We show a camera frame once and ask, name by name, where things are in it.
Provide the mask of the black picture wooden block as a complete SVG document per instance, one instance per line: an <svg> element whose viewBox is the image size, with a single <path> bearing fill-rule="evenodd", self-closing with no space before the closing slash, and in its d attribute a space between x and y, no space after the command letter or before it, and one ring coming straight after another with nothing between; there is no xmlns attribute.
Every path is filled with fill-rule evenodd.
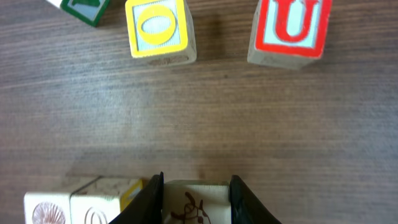
<svg viewBox="0 0 398 224"><path fill-rule="evenodd" d="M143 180L101 177L72 194L73 224L108 224L115 219L143 188Z"/></svg>

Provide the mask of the red picture wooden block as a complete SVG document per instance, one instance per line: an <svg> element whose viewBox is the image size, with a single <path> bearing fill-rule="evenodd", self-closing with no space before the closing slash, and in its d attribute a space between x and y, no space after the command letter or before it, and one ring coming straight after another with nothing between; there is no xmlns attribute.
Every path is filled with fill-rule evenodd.
<svg viewBox="0 0 398 224"><path fill-rule="evenodd" d="M24 195L24 215L27 224L71 224L71 196L98 180L99 177L64 177L40 191Z"/></svg>

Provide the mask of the yellow sided picture block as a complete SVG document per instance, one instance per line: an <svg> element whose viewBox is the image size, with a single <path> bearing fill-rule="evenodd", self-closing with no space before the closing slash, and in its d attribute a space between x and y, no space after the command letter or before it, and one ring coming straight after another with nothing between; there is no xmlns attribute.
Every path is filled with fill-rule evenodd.
<svg viewBox="0 0 398 224"><path fill-rule="evenodd" d="M172 180L164 184L163 224L231 224L229 183Z"/></svg>

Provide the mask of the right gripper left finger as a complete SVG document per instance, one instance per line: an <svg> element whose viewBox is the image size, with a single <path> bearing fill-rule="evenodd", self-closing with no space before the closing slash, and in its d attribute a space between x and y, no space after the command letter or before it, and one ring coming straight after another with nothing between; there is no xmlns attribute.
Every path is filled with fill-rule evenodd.
<svg viewBox="0 0 398 224"><path fill-rule="evenodd" d="M154 175L130 204L109 224L161 224L164 173Z"/></svg>

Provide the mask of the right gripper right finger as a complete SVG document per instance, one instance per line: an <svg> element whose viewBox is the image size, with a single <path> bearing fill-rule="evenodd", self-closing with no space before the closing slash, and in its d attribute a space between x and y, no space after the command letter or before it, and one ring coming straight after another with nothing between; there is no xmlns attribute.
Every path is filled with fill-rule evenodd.
<svg viewBox="0 0 398 224"><path fill-rule="evenodd" d="M281 224L238 175L229 185L232 224Z"/></svg>

